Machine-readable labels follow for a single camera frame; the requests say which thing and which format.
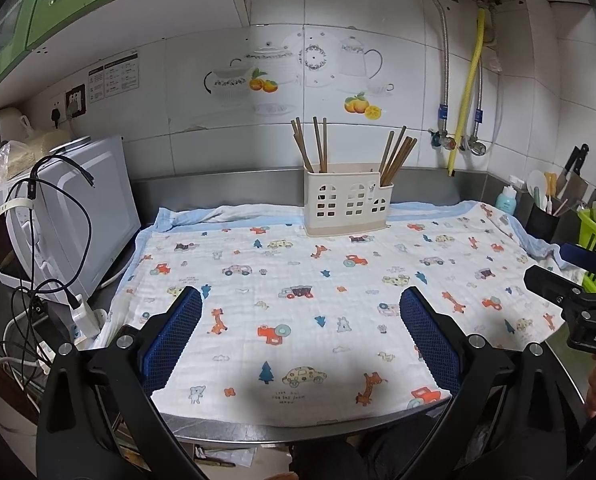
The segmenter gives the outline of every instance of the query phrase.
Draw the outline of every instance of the microwave oven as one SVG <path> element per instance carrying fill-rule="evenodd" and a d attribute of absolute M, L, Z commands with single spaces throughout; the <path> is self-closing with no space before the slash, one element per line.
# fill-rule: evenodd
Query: microwave oven
<path fill-rule="evenodd" d="M 120 137 L 90 141 L 84 145 L 76 143 L 76 147 L 61 154 L 77 162 L 94 177 L 94 187 L 91 187 L 78 170 L 59 159 L 47 162 L 38 172 L 39 178 L 55 184 L 78 200 L 91 218 L 91 245 L 78 279 L 69 287 L 74 295 L 82 294 L 87 299 L 140 228 L 140 221 L 130 190 Z M 15 183 L 29 174 L 29 171 L 22 173 L 2 186 L 0 205 Z M 12 198 L 26 197 L 26 192 L 26 183 L 23 183 Z M 19 206 L 0 215 L 0 281 L 11 287 L 20 283 L 30 287 L 33 266 L 34 286 L 49 278 L 66 283 L 78 269 L 87 238 L 88 225 L 80 208 L 62 193 L 38 184 L 33 211 Z M 44 288 L 56 286 L 49 283 Z M 40 296 L 68 304 L 64 292 Z"/>

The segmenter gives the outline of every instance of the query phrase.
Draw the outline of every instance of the person's hand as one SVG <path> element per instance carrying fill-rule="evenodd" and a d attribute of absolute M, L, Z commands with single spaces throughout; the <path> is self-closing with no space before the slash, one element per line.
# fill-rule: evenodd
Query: person's hand
<path fill-rule="evenodd" d="M 587 391 L 587 399 L 585 400 L 585 411 L 590 418 L 596 416 L 596 367 L 591 370 L 588 378 L 589 389 Z"/>
<path fill-rule="evenodd" d="M 271 476 L 267 480 L 299 480 L 296 473 L 280 473 L 279 475 Z"/>

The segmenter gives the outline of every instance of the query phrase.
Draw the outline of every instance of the yellow hose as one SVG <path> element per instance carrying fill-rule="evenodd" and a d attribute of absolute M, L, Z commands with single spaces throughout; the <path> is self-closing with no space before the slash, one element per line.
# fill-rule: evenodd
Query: yellow hose
<path fill-rule="evenodd" d="M 476 78 L 476 70 L 478 69 L 478 60 L 482 53 L 482 42 L 485 37 L 485 9 L 478 9 L 478 32 L 476 33 L 476 48 L 473 50 L 472 64 L 469 67 L 469 75 L 467 76 L 467 82 L 464 85 L 462 91 L 462 101 L 460 101 L 460 113 L 458 115 L 458 125 L 456 127 L 456 134 L 454 140 L 456 141 L 456 147 L 449 154 L 449 163 L 447 163 L 447 170 L 449 176 L 454 173 L 454 164 L 456 163 L 456 152 L 460 146 L 464 128 L 467 123 L 467 117 L 469 116 L 469 105 L 472 97 L 473 81 Z"/>

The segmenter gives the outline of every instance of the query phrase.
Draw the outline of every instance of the instruction sticker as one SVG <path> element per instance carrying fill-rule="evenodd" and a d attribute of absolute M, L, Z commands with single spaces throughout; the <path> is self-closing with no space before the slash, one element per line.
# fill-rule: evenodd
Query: instruction sticker
<path fill-rule="evenodd" d="M 89 102 L 140 87 L 138 51 L 89 71 Z"/>

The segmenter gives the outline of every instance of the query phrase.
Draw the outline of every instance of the screw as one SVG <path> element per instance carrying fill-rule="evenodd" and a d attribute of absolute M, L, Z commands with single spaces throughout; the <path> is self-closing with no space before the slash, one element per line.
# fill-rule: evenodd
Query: screw
<path fill-rule="evenodd" d="M 115 343 L 119 348 L 129 348 L 133 344 L 133 338 L 130 335 L 121 335 Z"/>
<path fill-rule="evenodd" d="M 483 348 L 483 346 L 485 346 L 485 338 L 478 334 L 470 335 L 469 344 L 472 345 L 473 348 Z"/>
<path fill-rule="evenodd" d="M 71 352 L 72 348 L 73 348 L 73 346 L 71 346 L 71 343 L 62 343 L 60 345 L 60 348 L 58 348 L 58 353 L 60 355 L 66 355 L 69 352 Z"/>
<path fill-rule="evenodd" d="M 531 352 L 535 356 L 542 355 L 542 346 L 540 346 L 537 343 L 531 343 L 529 345 L 529 352 Z"/>

